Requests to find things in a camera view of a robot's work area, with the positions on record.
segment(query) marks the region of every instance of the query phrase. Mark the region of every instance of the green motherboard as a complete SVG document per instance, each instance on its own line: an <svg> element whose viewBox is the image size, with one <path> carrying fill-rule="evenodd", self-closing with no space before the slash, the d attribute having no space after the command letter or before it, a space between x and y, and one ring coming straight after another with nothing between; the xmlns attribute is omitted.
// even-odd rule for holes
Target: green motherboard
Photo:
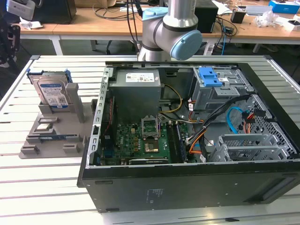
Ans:
<svg viewBox="0 0 300 225"><path fill-rule="evenodd" d="M172 163L167 132L167 123L160 123L158 126L158 138L148 137L143 139L141 124L118 124L115 141L106 144L102 155L102 163L105 165L119 165L129 159L164 159ZM179 125L181 138L188 136L188 127L185 123ZM145 123L145 132L155 132L157 129L153 124Z"/></svg>

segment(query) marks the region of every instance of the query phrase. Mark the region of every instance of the wooden desk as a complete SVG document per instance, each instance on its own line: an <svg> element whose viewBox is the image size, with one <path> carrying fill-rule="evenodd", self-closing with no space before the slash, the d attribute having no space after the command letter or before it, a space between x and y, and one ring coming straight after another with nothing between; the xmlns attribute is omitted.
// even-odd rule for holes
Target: wooden desk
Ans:
<svg viewBox="0 0 300 225"><path fill-rule="evenodd" d="M120 15L125 15L125 12L108 12L105 14L107 17L116 17ZM139 15L135 16L136 28L138 36L143 34L143 23ZM131 29L135 33L134 23L131 20ZM75 18L69 25L57 25L53 33L55 35L97 35L97 36L131 36L128 29L127 21L109 21L103 18L97 17L91 8L78 8ZM221 32L212 34L203 34L205 38L217 38L220 37Z"/></svg>
<svg viewBox="0 0 300 225"><path fill-rule="evenodd" d="M291 14L278 14L281 17L292 19L294 15ZM224 15L222 18L230 21L231 15ZM238 33L232 38L235 42L236 39L264 39L264 40L300 40L300 32L286 31L284 27L275 24L275 27L257 27L254 22L255 16L244 17L243 23L234 25L238 28ZM218 24L215 25L214 32L221 31Z"/></svg>
<svg viewBox="0 0 300 225"><path fill-rule="evenodd" d="M266 5L267 2L259 1L259 4ZM256 1L242 1L242 5L257 5ZM116 17L125 15L125 12L107 12L105 16ZM230 20L231 15L223 15L222 18ZM293 15L282 14L286 18L292 18ZM253 44L300 44L300 32L285 31L283 27L276 25L273 27L257 27L253 20L254 16L245 16L242 24L235 24L238 33L231 39L232 43L253 43ZM135 34L134 23L130 21L133 35ZM142 39L143 24L141 18L136 16L136 28L139 40ZM127 21L109 21L97 17L91 8L78 8L76 16L71 24L45 24L45 27L38 30L21 31L21 38L27 39L50 39L53 42L57 55L62 55L60 40L131 40ZM209 49L218 42L221 37L221 28L215 24L213 33L202 34L203 42L208 42L204 54L211 54Z"/></svg>

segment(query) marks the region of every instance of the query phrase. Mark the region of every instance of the gray 3d-printed stand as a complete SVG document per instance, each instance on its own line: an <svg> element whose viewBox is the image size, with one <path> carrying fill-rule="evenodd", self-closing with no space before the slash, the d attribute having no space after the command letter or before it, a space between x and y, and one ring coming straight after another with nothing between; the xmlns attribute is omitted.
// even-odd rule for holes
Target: gray 3d-printed stand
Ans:
<svg viewBox="0 0 300 225"><path fill-rule="evenodd" d="M68 111L53 112L49 105L39 105L35 120L20 158L81 157L90 136L94 115L91 103L83 104L78 97L78 84L68 83L67 95L72 104Z"/></svg>

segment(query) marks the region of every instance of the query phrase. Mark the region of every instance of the plastic bag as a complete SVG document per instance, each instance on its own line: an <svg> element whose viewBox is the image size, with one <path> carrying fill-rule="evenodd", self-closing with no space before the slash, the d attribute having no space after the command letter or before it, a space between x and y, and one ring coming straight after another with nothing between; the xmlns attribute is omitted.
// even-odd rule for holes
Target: plastic bag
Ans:
<svg viewBox="0 0 300 225"><path fill-rule="evenodd" d="M274 14L272 11L264 12L263 15L258 15L254 21L258 27L266 27L266 26L273 26L275 27L274 21L279 16Z"/></svg>

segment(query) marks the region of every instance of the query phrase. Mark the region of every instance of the white box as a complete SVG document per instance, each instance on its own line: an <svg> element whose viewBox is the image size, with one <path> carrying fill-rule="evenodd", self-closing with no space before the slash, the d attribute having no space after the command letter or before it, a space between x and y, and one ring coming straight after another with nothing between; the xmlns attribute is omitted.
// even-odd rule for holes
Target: white box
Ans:
<svg viewBox="0 0 300 225"><path fill-rule="evenodd" d="M298 20L289 20L283 26L288 31L300 31L300 22Z"/></svg>

